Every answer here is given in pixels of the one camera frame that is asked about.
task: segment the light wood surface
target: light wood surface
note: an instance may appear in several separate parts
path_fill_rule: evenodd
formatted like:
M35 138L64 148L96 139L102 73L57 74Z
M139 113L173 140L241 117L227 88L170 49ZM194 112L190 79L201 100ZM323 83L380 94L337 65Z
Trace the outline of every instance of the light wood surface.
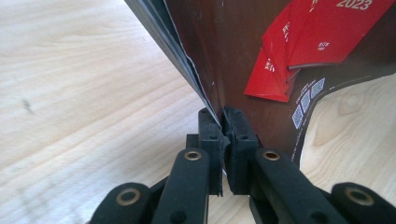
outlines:
M0 2L0 223L85 223L119 184L169 174L198 96L121 1ZM396 76L317 106L302 170L396 204ZM253 223L248 197L210 197L209 223Z

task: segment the wooden table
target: wooden table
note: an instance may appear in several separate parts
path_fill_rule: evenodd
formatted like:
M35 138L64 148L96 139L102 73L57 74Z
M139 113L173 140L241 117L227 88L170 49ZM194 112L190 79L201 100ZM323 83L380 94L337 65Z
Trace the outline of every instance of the wooden table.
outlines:
M121 1L0 3L0 223L85 223L119 184L169 174L198 96ZM302 170L396 204L396 76L324 98ZM209 223L252 223L248 197L210 197Z

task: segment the metal rivet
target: metal rivet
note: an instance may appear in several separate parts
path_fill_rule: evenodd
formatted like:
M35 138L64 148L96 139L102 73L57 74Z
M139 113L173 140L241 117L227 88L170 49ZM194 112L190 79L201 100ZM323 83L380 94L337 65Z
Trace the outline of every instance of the metal rivet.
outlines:
M201 159L202 155L201 153L197 151L188 151L184 154L184 158L186 158L189 161L198 161Z
M121 206L128 206L139 201L140 191L138 189L124 189L117 195L117 204Z
M361 189L348 187L345 189L345 194L348 199L354 203L358 203L363 206L371 206L374 204L373 197Z
M264 152L262 153L262 156L263 156L265 159L267 159L268 161L277 161L277 160L280 159L279 154L277 154L277 153L274 152L274 151L270 151L270 150L264 151Z

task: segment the wood grain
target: wood grain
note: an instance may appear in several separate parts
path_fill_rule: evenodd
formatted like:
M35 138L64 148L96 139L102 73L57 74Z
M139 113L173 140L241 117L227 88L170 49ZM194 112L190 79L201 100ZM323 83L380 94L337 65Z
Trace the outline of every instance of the wood grain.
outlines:
M118 1L0 3L0 223L85 223L119 184L169 174L198 96ZM395 76L329 95L305 141L322 188L351 180L396 204ZM210 197L209 223L252 223Z

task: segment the clamp jaw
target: clamp jaw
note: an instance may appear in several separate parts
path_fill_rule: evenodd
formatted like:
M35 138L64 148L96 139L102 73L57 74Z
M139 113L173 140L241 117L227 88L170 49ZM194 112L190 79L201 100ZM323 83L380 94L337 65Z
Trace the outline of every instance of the clamp jaw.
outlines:
M206 223L208 195L222 195L223 168L233 194L249 196L256 223L396 223L396 208L372 190L318 189L284 153L260 146L241 111L225 107L222 116L219 127L202 109L199 133L187 135L170 175L151 188L114 188L90 223Z

